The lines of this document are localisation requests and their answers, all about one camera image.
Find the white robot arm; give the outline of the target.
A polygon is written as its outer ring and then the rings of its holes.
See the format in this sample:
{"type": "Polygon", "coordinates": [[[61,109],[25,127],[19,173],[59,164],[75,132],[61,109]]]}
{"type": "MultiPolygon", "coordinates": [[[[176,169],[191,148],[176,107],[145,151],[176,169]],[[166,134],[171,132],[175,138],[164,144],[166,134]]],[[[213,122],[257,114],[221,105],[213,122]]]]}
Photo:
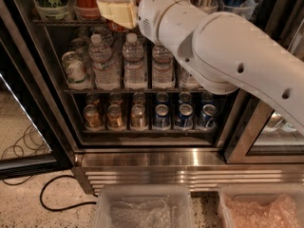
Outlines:
{"type": "Polygon", "coordinates": [[[304,63],[245,18],[190,0],[97,0],[101,15],[173,53],[218,95],[242,88],[304,133],[304,63]]]}

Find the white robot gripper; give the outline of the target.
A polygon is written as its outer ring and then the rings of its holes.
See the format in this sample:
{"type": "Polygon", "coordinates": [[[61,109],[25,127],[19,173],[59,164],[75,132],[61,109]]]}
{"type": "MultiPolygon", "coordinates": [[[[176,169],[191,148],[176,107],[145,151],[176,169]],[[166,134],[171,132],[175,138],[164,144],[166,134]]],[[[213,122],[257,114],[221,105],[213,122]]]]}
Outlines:
{"type": "Polygon", "coordinates": [[[141,0],[139,8],[136,0],[97,0],[97,6],[103,18],[127,29],[139,22],[147,39],[165,47],[178,47],[203,18],[190,0],[141,0]]]}

